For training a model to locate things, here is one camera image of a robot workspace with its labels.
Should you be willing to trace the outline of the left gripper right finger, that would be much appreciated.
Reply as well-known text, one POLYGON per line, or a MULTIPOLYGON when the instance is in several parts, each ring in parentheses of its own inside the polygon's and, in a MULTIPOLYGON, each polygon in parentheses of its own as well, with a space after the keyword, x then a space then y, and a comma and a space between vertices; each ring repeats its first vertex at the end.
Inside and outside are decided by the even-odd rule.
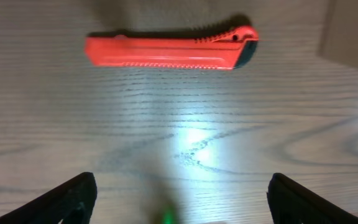
POLYGON ((268 185, 267 201, 274 224, 358 224, 358 217, 281 173, 268 185))

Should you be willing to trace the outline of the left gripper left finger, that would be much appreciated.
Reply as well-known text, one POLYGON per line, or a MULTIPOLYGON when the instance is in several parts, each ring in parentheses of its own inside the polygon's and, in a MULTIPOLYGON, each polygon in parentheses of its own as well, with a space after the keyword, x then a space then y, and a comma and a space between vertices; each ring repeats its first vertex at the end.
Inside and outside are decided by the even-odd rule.
POLYGON ((0 217, 0 224, 88 224, 97 198, 94 174, 83 172, 0 217))

